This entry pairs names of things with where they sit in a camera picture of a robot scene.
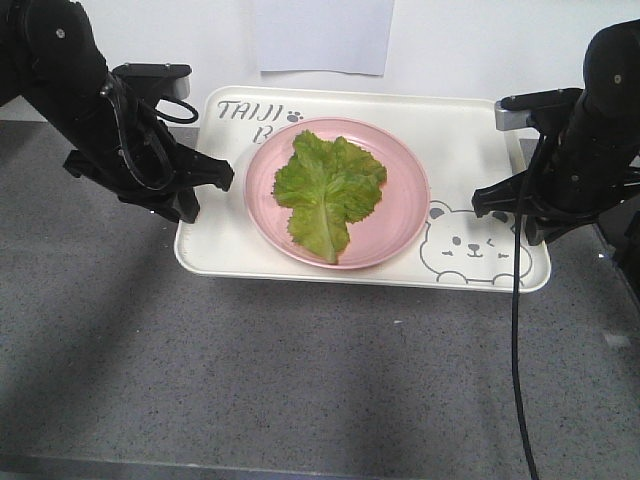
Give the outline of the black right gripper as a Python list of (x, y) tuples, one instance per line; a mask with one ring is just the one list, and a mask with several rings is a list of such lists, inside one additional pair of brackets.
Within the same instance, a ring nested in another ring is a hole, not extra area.
[(521, 172), (476, 189), (471, 203), (477, 218), (491, 212), (516, 213), (522, 207), (530, 246), (551, 243), (576, 228), (593, 224), (602, 213), (639, 195), (638, 169), (625, 169), (620, 181), (593, 191), (577, 175), (554, 194), (544, 188), (542, 181), (530, 180), (528, 187), (527, 179), (528, 174)]

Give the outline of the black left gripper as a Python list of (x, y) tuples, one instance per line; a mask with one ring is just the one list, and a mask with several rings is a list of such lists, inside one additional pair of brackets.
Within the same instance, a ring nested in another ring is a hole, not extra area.
[(194, 186), (227, 192), (234, 170), (212, 158), (155, 134), (114, 138), (74, 138), (64, 162), (72, 176), (85, 177), (124, 203), (141, 206), (167, 220), (193, 223), (200, 211)]

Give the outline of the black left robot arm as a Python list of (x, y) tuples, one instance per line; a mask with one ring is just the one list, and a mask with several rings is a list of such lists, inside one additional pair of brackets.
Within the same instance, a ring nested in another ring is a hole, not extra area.
[(226, 161), (178, 143), (157, 109), (184, 103), (190, 73), (186, 64), (109, 69), (78, 2), (1, 4), (1, 102), (24, 98), (73, 145), (72, 176), (175, 223), (196, 220), (195, 187), (226, 191), (234, 178)]

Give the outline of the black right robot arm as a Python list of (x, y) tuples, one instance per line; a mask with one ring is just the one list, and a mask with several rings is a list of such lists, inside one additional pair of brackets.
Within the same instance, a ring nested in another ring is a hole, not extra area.
[(549, 153), (533, 163), (525, 232), (532, 245), (591, 223), (637, 192), (625, 185), (639, 154), (639, 22), (599, 31), (585, 88)]

